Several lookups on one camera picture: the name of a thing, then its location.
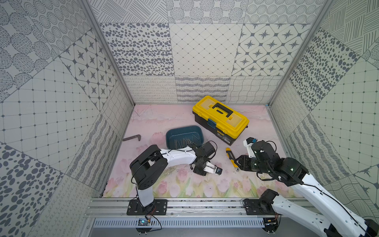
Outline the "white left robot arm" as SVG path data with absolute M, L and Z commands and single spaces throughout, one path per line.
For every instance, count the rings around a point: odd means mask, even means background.
M 153 185 L 167 168 L 190 165 L 200 176 L 221 175 L 222 169 L 210 162 L 215 154 L 216 149 L 210 142 L 200 146 L 191 143 L 184 148 L 168 150 L 157 145 L 148 147 L 130 164 L 131 181 L 136 185 L 140 205 L 146 208 L 154 204 Z

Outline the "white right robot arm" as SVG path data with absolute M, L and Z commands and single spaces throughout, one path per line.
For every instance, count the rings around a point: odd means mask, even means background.
M 377 237 L 379 225 L 363 219 L 329 193 L 299 161 L 281 158 L 266 141 L 248 138 L 243 142 L 247 155 L 235 162 L 242 171 L 267 174 L 307 199 L 319 214 L 293 204 L 278 192 L 267 189 L 259 198 L 261 212 L 273 211 L 307 227 L 320 237 Z

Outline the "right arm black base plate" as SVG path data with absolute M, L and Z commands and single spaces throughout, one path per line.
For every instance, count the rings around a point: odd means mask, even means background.
M 247 215 L 276 215 L 271 205 L 259 200 L 246 198 L 242 201 Z

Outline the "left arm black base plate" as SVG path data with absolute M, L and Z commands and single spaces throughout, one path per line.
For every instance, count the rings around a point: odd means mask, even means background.
M 155 199 L 151 204 L 143 207 L 138 199 L 132 199 L 128 204 L 127 215 L 166 215 L 167 199 Z

